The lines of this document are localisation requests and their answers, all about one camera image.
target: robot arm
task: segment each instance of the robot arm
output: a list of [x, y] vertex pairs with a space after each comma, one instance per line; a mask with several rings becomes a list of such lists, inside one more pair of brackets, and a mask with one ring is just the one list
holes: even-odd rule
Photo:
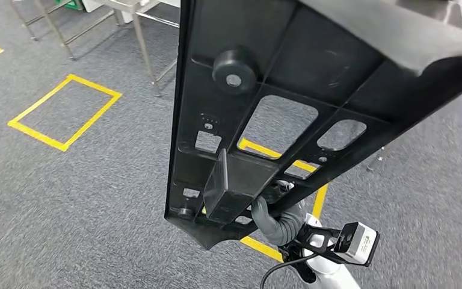
[[266, 238], [279, 246], [283, 264], [265, 274], [260, 288], [275, 270], [292, 266], [306, 288], [360, 288], [346, 264], [369, 266], [379, 241], [379, 233], [362, 223], [346, 224], [343, 229], [323, 228], [311, 214], [296, 204], [278, 220], [268, 214], [265, 199], [252, 205], [252, 218]]

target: plastic panel underside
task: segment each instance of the plastic panel underside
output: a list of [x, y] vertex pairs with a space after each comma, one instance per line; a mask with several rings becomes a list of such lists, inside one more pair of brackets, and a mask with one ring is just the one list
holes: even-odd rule
[[[462, 94], [462, 55], [437, 60], [418, 75], [403, 67], [399, 59], [387, 57], [389, 51], [380, 52], [367, 38], [358, 38], [336, 24], [346, 19], [338, 19], [338, 4], [342, 1], [335, 2], [336, 12], [329, 10], [335, 12], [335, 19], [329, 19], [317, 12], [318, 3], [308, 7], [285, 0], [182, 1], [165, 218], [203, 247], [209, 249], [223, 240], [239, 240], [256, 227], [253, 222], [213, 222], [202, 213], [203, 194], [183, 196], [184, 188], [204, 190], [218, 158], [218, 153], [194, 148], [198, 131], [221, 137], [217, 151], [227, 149], [228, 154], [241, 159], [264, 163], [269, 168], [274, 165], [272, 182], [282, 179], [295, 184], [293, 190], [274, 198], [269, 206], [276, 215]], [[381, 23], [384, 19], [376, 23], [401, 25], [395, 37], [410, 31], [421, 33], [429, 19], [412, 12], [415, 16], [405, 16], [407, 10], [394, 5], [380, 8], [393, 15], [399, 12], [399, 19], [393, 23]], [[231, 95], [215, 85], [212, 65], [221, 52], [237, 48], [252, 55], [259, 77], [254, 89]], [[236, 148], [256, 105], [268, 95], [300, 102], [318, 111], [317, 119], [276, 160], [264, 160]], [[316, 144], [335, 123], [348, 119], [367, 126], [349, 146], [330, 151]], [[284, 174], [296, 160], [323, 166], [307, 179]], [[241, 215], [250, 217], [250, 212], [244, 210]]]

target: stainless steel table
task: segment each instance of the stainless steel table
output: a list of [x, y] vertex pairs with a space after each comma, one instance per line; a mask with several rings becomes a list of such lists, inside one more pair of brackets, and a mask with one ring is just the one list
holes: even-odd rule
[[[138, 16], [146, 17], [148, 19], [175, 27], [179, 28], [179, 25], [177, 23], [161, 19], [155, 16], [151, 16], [146, 13], [140, 12], [144, 7], [141, 6], [140, 0], [94, 0], [95, 2], [101, 3], [103, 5], [109, 6], [112, 9], [120, 10], [125, 13], [129, 13], [132, 16], [132, 22], [134, 23], [134, 28], [135, 28], [135, 33], [137, 35], [137, 40], [139, 41], [139, 46], [141, 48], [141, 52], [143, 53], [143, 59], [144, 59], [144, 64], [146, 66], [146, 71], [149, 74], [149, 76], [152, 79], [152, 85], [153, 85], [153, 92], [155, 95], [160, 95], [160, 89], [158, 87], [158, 81], [162, 79], [162, 77], [169, 72], [175, 65], [176, 65], [176, 59], [173, 60], [169, 65], [167, 65], [162, 72], [160, 72], [157, 75], [155, 75], [151, 62], [150, 62], [150, 57], [148, 54], [148, 50], [146, 48], [146, 42], [144, 41], [144, 36], [143, 36], [143, 30], [141, 28], [141, 24], [139, 22]], [[159, 1], [149, 1], [146, 5], [149, 7], [153, 7], [156, 4], [158, 4]]]
[[[16, 7], [16, 2], [15, 0], [10, 0], [10, 4], [11, 4], [11, 7], [13, 8], [13, 11], [15, 12], [15, 14], [17, 14], [17, 17], [20, 19], [20, 21], [22, 21], [22, 26], [24, 26], [27, 31], [29, 32], [29, 34], [31, 35], [31, 38], [33, 40], [37, 40], [36, 36], [34, 35], [34, 33], [32, 32], [31, 28], [29, 27], [30, 25], [32, 25], [33, 23], [37, 22], [38, 20], [40, 19], [43, 19], [45, 18], [47, 20], [47, 22], [49, 22], [49, 25], [51, 27], [51, 29], [54, 31], [54, 33], [56, 34], [58, 40], [60, 41], [61, 43], [61, 46], [65, 48], [66, 52], [68, 53], [68, 56], [70, 57], [70, 59], [73, 59], [75, 60], [76, 57], [74, 56], [72, 50], [70, 49], [70, 46], [69, 44], [73, 41], [75, 41], [77, 38], [79, 38], [80, 36], [84, 35], [85, 33], [87, 33], [89, 30], [93, 29], [94, 27], [96, 27], [96, 25], [102, 23], [103, 21], [105, 21], [107, 18], [111, 17], [112, 15], [114, 15], [115, 19], [116, 19], [116, 24], [117, 25], [122, 25], [123, 24], [123, 20], [121, 19], [121, 14], [120, 13], [117, 13], [116, 10], [113, 10], [113, 11], [110, 11], [109, 13], [107, 13], [106, 15], [102, 16], [100, 19], [98, 19], [97, 21], [95, 21], [95, 23], [91, 24], [89, 27], [87, 27], [86, 29], [84, 29], [82, 32], [80, 33], [77, 33], [75, 34], [74, 36], [71, 36], [70, 38], [68, 38], [67, 40], [64, 39], [64, 36], [63, 34], [61, 33], [61, 31], [59, 30], [59, 28], [56, 26], [56, 24], [54, 23], [54, 21], [52, 21], [51, 17], [50, 17], [50, 14], [57, 11], [59, 8], [65, 6], [66, 4], [68, 4], [71, 0], [63, 0], [61, 1], [59, 4], [53, 6], [52, 8], [49, 8], [48, 10], [45, 9], [45, 7], [42, 5], [42, 3], [40, 2], [40, 0], [34, 0], [37, 8], [41, 11], [41, 15], [38, 15], [36, 16], [35, 18], [31, 19], [31, 20], [25, 20], [22, 15], [20, 15], [19, 13], [19, 10], [17, 9]], [[74, 0], [75, 3], [77, 4], [77, 6], [79, 7], [79, 9], [81, 9], [80, 7], [82, 7], [82, 4], [81, 4], [81, 0]]]

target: gray carpet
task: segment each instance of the gray carpet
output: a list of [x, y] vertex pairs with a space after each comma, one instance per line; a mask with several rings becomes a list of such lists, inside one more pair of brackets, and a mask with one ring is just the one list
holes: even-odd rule
[[[53, 18], [70, 35], [105, 12]], [[142, 23], [160, 71], [177, 30]], [[0, 288], [257, 288], [274, 260], [237, 241], [204, 251], [163, 219], [174, 72], [154, 97], [134, 30], [115, 29], [109, 19], [74, 42], [81, 57], [70, 61], [44, 21], [34, 42], [0, 0]], [[67, 152], [6, 125], [70, 73], [123, 96]], [[59, 140], [75, 133], [106, 99], [75, 88], [23, 123]], [[400, 138], [374, 173], [361, 164], [332, 182], [322, 219], [382, 233], [372, 267], [350, 268], [364, 288], [462, 288], [462, 98]], [[268, 282], [300, 286], [289, 270]]]

